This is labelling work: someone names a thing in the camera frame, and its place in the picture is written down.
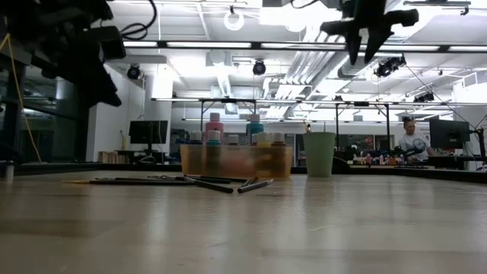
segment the spotlight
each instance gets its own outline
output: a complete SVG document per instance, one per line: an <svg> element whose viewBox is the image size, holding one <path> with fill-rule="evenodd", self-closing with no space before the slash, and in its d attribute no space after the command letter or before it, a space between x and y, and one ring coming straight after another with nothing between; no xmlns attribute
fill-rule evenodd
<svg viewBox="0 0 487 274"><path fill-rule="evenodd" d="M406 64L406 59L403 57L391 57L386 62L381 62L379 67L374 71L377 77L387 77L399 69L399 67Z"/></svg>
<svg viewBox="0 0 487 274"><path fill-rule="evenodd" d="M131 64L129 70L127 71L127 77L132 80L139 80L142 78L143 74L140 70L139 64Z"/></svg>
<svg viewBox="0 0 487 274"><path fill-rule="evenodd" d="M434 95L433 95L433 93L428 92L428 93L425 95L425 100L430 101L430 102L431 102L431 101L434 101Z"/></svg>
<svg viewBox="0 0 487 274"><path fill-rule="evenodd" d="M263 60L256 60L256 64L253 66L252 70L254 75L261 76L266 73L266 65L264 65Z"/></svg>

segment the pink paint bottle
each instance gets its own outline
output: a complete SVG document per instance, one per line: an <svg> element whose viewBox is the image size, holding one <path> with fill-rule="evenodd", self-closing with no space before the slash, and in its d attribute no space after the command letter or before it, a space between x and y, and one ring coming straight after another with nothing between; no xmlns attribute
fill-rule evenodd
<svg viewBox="0 0 487 274"><path fill-rule="evenodd" d="M223 140L223 123L220 123L220 113L210 113L210 121L206 123L205 142L208 141L208 132L218 130L220 132L220 142Z"/></svg>

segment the computer monitor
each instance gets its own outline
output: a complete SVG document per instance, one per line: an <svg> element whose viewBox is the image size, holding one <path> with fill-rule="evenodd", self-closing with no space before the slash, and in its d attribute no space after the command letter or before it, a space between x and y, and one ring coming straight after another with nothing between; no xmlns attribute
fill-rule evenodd
<svg viewBox="0 0 487 274"><path fill-rule="evenodd" d="M152 144L165 144L167 121L132 121L130 122L130 143L148 144L152 151Z"/></svg>
<svg viewBox="0 0 487 274"><path fill-rule="evenodd" d="M463 148L463 143L470 141L467 122L430 119L429 132L433 148Z"/></svg>

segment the yellow wire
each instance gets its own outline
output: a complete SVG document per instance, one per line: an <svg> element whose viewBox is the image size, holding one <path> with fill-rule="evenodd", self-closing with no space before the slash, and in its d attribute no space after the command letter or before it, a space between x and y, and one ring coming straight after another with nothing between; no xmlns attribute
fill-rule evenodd
<svg viewBox="0 0 487 274"><path fill-rule="evenodd" d="M27 126L27 131L29 132L30 142L32 142L33 149L36 151L37 160L39 160L39 162L42 163L42 160L40 159L39 150L37 149L36 142L33 140L32 132L30 131L29 119L27 118L27 115L25 114L24 101L22 100L21 87L18 84L17 70L15 69L14 51L12 50L12 45L11 45L9 33L7 33L7 35L5 35L5 38L3 39L2 43L0 44L0 52L2 51L2 49L5 45L5 42L8 42L8 50L10 51L10 60L12 62L12 71L14 72L15 87L17 88L18 101L19 101L19 103L21 103L21 109L22 109L22 112L24 113L25 125Z"/></svg>

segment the white t-shirt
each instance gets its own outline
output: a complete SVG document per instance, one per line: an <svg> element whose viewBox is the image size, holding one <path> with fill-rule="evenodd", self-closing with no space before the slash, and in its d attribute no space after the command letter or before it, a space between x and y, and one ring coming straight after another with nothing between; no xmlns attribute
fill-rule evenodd
<svg viewBox="0 0 487 274"><path fill-rule="evenodd" d="M419 133L415 133L413 135L405 134L403 138L399 141L399 145L401 146L401 149L404 151L413 148L421 149L423 150L423 152L415 156L418 157L420 161L424 161L428 159L428 152L426 151L426 149L430 148L431 144L423 134L419 134Z"/></svg>

